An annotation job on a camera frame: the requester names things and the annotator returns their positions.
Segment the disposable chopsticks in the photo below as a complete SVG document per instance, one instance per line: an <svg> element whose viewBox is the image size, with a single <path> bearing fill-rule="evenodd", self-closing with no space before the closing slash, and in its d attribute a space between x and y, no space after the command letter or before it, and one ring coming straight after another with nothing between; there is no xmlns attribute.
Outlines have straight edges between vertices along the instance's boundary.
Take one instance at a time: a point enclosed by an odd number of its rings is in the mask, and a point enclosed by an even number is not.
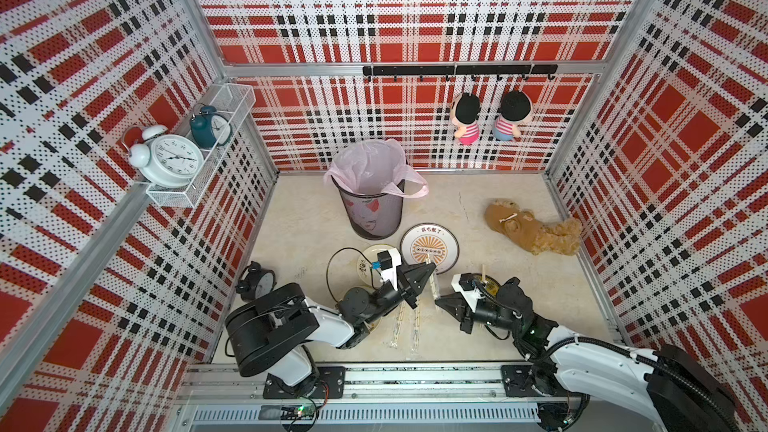
<svg viewBox="0 0 768 432"><path fill-rule="evenodd" d="M420 308L410 310L410 353L413 356L418 355L420 350L421 318Z"/></svg>
<svg viewBox="0 0 768 432"><path fill-rule="evenodd" d="M390 348L397 349L399 344L399 338L402 333L405 317L405 304L401 303L397 308L396 319L392 328L392 333L387 345Z"/></svg>
<svg viewBox="0 0 768 432"><path fill-rule="evenodd" d="M432 265L436 266L435 257L433 255L431 255L431 254L427 255L427 258L426 258L425 262L427 264L432 264ZM431 275L429 277L429 286L430 286L430 291L431 291L431 294L432 294L432 298L433 298L434 301L436 301L437 299L440 298L440 290L439 290L439 286L437 284L437 269L434 269L434 271L431 273Z"/></svg>

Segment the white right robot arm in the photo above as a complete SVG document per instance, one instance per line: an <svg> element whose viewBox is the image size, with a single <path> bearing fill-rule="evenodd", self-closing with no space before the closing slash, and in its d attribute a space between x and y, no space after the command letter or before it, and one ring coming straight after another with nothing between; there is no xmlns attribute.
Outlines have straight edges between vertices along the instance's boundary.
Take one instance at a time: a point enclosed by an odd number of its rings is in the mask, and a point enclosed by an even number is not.
<svg viewBox="0 0 768 432"><path fill-rule="evenodd" d="M736 404L729 391L685 350L617 345L577 333L533 309L518 278L490 292L469 273L452 279L453 291L435 304L462 332L481 324L502 329L529 365L542 395L587 395L637 413L667 431L735 431Z"/></svg>

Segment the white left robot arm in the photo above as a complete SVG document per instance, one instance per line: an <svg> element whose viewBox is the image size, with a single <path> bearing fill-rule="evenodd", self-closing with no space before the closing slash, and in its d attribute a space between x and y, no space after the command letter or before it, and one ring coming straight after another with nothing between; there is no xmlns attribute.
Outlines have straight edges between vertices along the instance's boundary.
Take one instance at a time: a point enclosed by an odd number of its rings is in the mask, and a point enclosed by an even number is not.
<svg viewBox="0 0 768 432"><path fill-rule="evenodd" d="M320 370L306 348L322 342L351 349L365 339L372 326L401 303L416 308L436 266L399 265L394 278L370 292L353 287L331 311L306 297L293 282L231 312L225 320L227 345L243 377L262 373L292 397L308 397L322 381Z"/></svg>

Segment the yellow patterned plate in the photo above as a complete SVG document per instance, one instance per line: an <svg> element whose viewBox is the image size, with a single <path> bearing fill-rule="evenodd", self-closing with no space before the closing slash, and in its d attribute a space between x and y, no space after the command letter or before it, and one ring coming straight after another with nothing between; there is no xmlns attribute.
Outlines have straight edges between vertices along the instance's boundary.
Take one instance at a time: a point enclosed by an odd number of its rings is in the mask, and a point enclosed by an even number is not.
<svg viewBox="0 0 768 432"><path fill-rule="evenodd" d="M496 296L501 285L491 276L476 274L477 280L483 285L485 290L492 296Z"/></svg>

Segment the white plate with teal rim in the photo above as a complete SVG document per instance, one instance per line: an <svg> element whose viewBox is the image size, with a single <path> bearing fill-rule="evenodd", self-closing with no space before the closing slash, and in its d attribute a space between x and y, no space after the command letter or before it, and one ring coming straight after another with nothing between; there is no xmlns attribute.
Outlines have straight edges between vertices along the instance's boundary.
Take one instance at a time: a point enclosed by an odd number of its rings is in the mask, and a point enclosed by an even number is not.
<svg viewBox="0 0 768 432"><path fill-rule="evenodd" d="M460 256L455 235L436 223L421 223L408 229L400 240L399 250L408 264L435 264L435 275L451 270Z"/></svg>

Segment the cream plate with flower print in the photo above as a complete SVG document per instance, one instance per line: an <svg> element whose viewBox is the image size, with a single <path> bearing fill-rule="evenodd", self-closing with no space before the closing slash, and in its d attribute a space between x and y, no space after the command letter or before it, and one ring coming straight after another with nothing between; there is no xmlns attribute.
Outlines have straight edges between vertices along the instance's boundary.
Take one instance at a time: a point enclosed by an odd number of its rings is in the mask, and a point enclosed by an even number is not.
<svg viewBox="0 0 768 432"><path fill-rule="evenodd" d="M380 273L372 268L371 263L378 261L379 252L393 249L394 247L388 244L375 244L363 251L363 256L357 262L357 273L364 286L371 289L378 289L381 286Z"/></svg>

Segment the black mesh waste bin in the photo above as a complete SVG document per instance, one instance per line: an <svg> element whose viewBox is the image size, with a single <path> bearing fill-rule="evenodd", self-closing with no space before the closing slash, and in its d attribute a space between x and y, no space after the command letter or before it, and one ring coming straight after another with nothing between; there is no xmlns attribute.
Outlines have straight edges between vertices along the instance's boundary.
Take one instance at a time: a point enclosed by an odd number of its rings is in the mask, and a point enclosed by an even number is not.
<svg viewBox="0 0 768 432"><path fill-rule="evenodd" d="M386 193L360 195L346 191L335 179L332 183L358 236L367 240L382 240L398 230L402 220L402 197Z"/></svg>

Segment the brown teddy bear plush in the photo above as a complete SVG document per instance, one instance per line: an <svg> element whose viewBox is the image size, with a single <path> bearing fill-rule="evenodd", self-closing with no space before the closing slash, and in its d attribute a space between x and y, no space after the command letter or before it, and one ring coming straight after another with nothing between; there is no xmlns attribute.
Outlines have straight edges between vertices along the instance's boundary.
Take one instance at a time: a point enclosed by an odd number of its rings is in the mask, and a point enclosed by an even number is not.
<svg viewBox="0 0 768 432"><path fill-rule="evenodd" d="M551 252L573 256L581 246L582 225L576 218L545 223L515 202L497 199L486 207L484 219L493 231L533 255Z"/></svg>

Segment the black alarm clock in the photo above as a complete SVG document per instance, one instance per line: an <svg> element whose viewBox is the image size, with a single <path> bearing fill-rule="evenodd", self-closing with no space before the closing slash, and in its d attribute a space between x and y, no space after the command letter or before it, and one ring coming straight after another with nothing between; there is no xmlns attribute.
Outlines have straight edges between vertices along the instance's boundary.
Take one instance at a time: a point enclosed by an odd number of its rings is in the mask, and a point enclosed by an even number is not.
<svg viewBox="0 0 768 432"><path fill-rule="evenodd" d="M252 261L240 274L235 292L244 302L251 302L272 292L276 282L273 270L265 269L260 263Z"/></svg>

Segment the pink striped hanging doll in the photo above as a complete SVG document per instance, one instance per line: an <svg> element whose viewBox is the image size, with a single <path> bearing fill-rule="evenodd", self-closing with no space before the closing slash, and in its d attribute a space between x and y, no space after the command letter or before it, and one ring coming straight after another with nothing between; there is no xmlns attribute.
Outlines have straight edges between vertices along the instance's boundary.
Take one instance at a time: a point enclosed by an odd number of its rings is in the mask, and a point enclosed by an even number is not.
<svg viewBox="0 0 768 432"><path fill-rule="evenodd" d="M455 127L454 137L461 145L469 146L479 138L479 126L477 124L480 112L480 100L478 97L462 93L458 95L451 107L450 120Z"/></svg>

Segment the blue striped hanging doll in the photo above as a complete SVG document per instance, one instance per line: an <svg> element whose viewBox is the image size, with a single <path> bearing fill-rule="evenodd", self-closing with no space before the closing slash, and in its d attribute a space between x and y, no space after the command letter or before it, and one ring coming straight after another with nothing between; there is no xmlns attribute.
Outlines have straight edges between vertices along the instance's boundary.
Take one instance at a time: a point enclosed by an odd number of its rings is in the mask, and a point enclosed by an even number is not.
<svg viewBox="0 0 768 432"><path fill-rule="evenodd" d="M492 134L499 141L517 140L522 136L520 127L531 120L531 99L522 91L511 90L502 97Z"/></svg>

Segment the teal alarm clock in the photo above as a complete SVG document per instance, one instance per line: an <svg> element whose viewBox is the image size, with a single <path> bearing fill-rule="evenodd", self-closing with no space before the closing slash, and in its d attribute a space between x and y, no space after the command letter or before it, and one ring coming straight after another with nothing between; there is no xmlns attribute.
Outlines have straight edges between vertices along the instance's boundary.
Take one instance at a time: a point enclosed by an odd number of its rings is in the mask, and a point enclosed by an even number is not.
<svg viewBox="0 0 768 432"><path fill-rule="evenodd" d="M190 118L194 142L202 149L213 149L229 143L233 130L229 119L211 105L200 106Z"/></svg>

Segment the white twin-bell alarm clock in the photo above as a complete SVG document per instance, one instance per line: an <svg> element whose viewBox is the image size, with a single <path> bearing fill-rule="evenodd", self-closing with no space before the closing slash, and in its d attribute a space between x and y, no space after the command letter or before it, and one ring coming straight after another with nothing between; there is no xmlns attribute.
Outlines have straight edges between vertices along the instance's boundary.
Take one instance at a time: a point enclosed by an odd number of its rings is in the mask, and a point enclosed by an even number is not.
<svg viewBox="0 0 768 432"><path fill-rule="evenodd" d="M191 184L202 170L201 149L187 137L169 134L164 125L141 131L141 140L128 148L128 162L152 184L175 189Z"/></svg>

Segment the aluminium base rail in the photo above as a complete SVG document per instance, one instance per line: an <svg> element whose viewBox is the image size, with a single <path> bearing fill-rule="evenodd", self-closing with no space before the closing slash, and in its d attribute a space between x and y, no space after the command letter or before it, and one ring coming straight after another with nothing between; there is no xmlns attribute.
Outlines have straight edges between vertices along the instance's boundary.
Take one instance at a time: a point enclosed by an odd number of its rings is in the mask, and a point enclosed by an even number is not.
<svg viewBox="0 0 768 432"><path fill-rule="evenodd" d="M170 430L228 426L319 431L336 425L531 424L568 430L590 401L539 391L524 361L323 363L321 379L295 396L263 373L231 364L197 366L183 381Z"/></svg>

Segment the black wall hook rail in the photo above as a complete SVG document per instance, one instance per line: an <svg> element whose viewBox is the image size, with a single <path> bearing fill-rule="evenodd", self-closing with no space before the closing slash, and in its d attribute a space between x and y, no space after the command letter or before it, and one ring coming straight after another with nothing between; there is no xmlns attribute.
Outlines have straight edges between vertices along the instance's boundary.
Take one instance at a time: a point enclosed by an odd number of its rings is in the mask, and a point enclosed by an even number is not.
<svg viewBox="0 0 768 432"><path fill-rule="evenodd" d="M364 77L454 77L454 76L520 76L543 75L551 78L557 74L557 64L507 64L507 65L370 65L363 66Z"/></svg>

